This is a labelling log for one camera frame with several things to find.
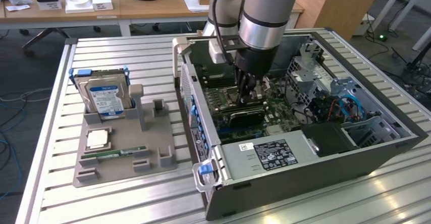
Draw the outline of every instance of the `hard drive label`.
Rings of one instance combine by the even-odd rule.
[[[115,96],[115,85],[89,88],[97,112],[103,116],[114,116],[123,111],[121,99]]]
[[[284,139],[254,145],[254,151],[264,170],[273,170],[297,163]]]

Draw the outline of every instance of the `gray carpet floor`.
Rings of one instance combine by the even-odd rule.
[[[376,17],[386,0],[376,0],[369,13]],[[401,4],[396,4],[389,11],[380,27],[376,29],[376,34],[385,33],[386,23],[394,15],[396,11],[401,7]],[[202,29],[204,23],[190,23],[193,31]],[[418,13],[410,11],[396,32],[398,37],[393,38],[388,36],[388,41],[384,44],[388,47],[393,47],[398,50],[400,54],[406,59],[413,58],[417,52],[410,50],[414,42],[431,26],[431,18]],[[187,32],[183,23],[163,23],[159,24],[159,32],[151,31],[150,24],[145,26],[134,26],[134,32],[131,35],[149,35],[149,34],[170,34]],[[101,26],[101,32],[95,33],[91,27],[65,28],[63,30],[70,37],[75,38],[91,38],[91,37],[110,37],[119,36],[119,30],[117,26]],[[30,35],[22,36],[17,30],[10,30],[5,38],[0,40],[0,95],[10,92],[26,92],[37,88],[50,87],[54,80],[57,64],[59,61],[62,51],[62,37],[53,33],[47,35],[37,44],[31,46],[31,50],[35,53],[33,58],[27,58],[22,55],[21,45],[29,40],[30,36],[35,35],[39,30],[29,30]],[[366,41],[362,37],[353,37],[349,40],[352,46],[358,50],[364,56],[384,50],[380,45],[376,45]],[[393,59],[390,57],[392,52],[388,51],[372,58],[373,63],[384,70],[392,73],[401,73],[404,63],[401,59]],[[429,63],[429,56],[424,59],[424,63]],[[43,98],[49,95],[49,92],[41,92],[33,94],[29,99]],[[417,99],[428,105],[428,98],[416,94]],[[7,102],[6,105],[22,106],[21,101]],[[43,114],[47,101],[29,102],[25,106],[25,118],[22,122],[5,132],[6,138],[15,149],[19,166],[22,169],[22,181],[14,190],[13,194],[0,200],[0,223],[14,223],[18,205],[21,201],[21,193],[23,191],[26,175],[30,168],[30,162],[33,158],[35,143],[39,134],[39,128],[43,120]],[[0,124],[14,114],[17,109],[0,107]],[[5,161],[5,154],[0,155],[0,166]],[[13,186],[17,179],[17,170],[11,161],[6,167],[0,171],[0,193],[6,192]]]

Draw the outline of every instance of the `office chair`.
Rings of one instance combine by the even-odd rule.
[[[93,26],[93,30],[94,32],[99,32],[101,29],[98,26]],[[45,28],[26,43],[25,45],[21,47],[22,48],[22,52],[23,55],[27,57],[31,57],[34,55],[34,51],[27,50],[27,48],[35,43],[38,42],[46,35],[49,35],[50,32],[55,32],[58,33],[63,38],[69,38],[67,34],[62,31],[61,28]],[[25,29],[19,29],[19,34],[21,35],[27,35],[27,30]]]

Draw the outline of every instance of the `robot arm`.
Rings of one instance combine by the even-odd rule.
[[[241,21],[238,29],[237,43],[234,46],[234,77],[240,93],[237,104],[244,104],[249,99],[257,97],[254,87],[261,81],[262,75],[268,72],[276,54],[277,46],[282,37],[285,25],[288,23],[294,0],[244,0],[241,11]],[[229,10],[228,6],[214,5],[217,21],[209,17],[209,22],[218,25],[218,17],[224,19],[222,10]],[[232,48],[228,42],[222,41],[225,50]]]

